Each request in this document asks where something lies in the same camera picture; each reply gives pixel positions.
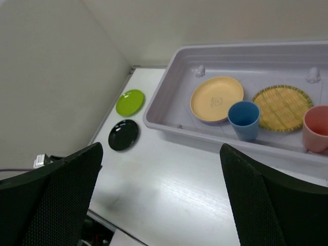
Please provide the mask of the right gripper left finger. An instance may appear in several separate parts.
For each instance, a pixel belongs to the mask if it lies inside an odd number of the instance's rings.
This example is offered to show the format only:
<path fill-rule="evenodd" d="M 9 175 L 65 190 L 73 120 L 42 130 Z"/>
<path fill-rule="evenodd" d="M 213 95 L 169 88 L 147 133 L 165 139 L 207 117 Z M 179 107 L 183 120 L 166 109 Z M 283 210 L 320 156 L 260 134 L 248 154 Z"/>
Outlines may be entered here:
<path fill-rule="evenodd" d="M 102 159 L 96 142 L 1 180 L 1 245 L 77 245 Z"/>

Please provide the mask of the woven bamboo plate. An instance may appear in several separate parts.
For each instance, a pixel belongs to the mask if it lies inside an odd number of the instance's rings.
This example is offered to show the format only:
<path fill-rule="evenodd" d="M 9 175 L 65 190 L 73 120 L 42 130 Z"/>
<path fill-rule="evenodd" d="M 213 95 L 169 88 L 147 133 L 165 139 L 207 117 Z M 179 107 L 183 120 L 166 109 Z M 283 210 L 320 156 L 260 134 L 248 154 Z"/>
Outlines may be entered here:
<path fill-rule="evenodd" d="M 252 102 L 260 108 L 259 126 L 273 132 L 291 132 L 303 125 L 310 97 L 299 88 L 289 85 L 270 86 L 259 91 Z"/>

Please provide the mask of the salmon pink plastic cup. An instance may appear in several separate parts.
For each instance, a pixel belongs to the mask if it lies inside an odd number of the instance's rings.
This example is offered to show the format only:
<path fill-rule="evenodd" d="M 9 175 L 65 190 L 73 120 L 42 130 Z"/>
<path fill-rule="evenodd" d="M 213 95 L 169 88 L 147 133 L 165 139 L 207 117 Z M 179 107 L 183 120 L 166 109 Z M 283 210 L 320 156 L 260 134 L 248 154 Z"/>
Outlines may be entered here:
<path fill-rule="evenodd" d="M 314 153 L 327 150 L 327 105 L 314 106 L 306 111 L 302 143 L 307 150 Z"/>

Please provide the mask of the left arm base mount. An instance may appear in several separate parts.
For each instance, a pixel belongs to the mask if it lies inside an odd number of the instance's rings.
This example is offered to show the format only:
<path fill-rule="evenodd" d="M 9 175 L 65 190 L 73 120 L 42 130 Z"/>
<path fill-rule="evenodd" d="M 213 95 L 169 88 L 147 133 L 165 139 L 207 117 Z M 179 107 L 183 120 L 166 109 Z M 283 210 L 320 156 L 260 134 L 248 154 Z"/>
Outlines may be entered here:
<path fill-rule="evenodd" d="M 114 236 L 114 230 L 105 227 L 93 218 L 86 216 L 80 240 L 77 245 L 109 246 Z"/>

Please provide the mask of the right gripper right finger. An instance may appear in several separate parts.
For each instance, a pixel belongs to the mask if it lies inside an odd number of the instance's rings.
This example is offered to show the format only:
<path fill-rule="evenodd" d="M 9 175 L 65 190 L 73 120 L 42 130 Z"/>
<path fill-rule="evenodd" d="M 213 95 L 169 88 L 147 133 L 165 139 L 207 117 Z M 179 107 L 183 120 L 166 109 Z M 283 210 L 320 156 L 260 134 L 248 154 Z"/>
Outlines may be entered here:
<path fill-rule="evenodd" d="M 327 188 L 266 166 L 228 144 L 220 161 L 241 245 L 327 245 Z"/>

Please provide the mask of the blue plastic cup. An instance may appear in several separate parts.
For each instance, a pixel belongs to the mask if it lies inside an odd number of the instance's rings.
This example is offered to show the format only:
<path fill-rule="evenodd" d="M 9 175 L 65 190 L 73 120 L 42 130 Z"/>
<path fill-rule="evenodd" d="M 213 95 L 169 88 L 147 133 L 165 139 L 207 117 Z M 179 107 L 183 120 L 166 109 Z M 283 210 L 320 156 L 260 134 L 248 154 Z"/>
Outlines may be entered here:
<path fill-rule="evenodd" d="M 237 102 L 230 107 L 228 120 L 240 140 L 253 141 L 258 136 L 260 108 L 251 101 Z"/>

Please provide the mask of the cream yellow plastic plate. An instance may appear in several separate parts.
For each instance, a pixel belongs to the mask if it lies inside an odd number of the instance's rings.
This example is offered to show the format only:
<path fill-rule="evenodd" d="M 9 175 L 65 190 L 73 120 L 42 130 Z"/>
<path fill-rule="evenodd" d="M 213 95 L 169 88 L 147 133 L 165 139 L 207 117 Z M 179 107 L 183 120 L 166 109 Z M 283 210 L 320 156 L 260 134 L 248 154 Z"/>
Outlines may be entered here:
<path fill-rule="evenodd" d="M 194 90 L 190 109 L 199 120 L 220 120 L 228 117 L 230 107 L 243 98 L 244 89 L 238 80 L 229 76 L 213 77 Z"/>

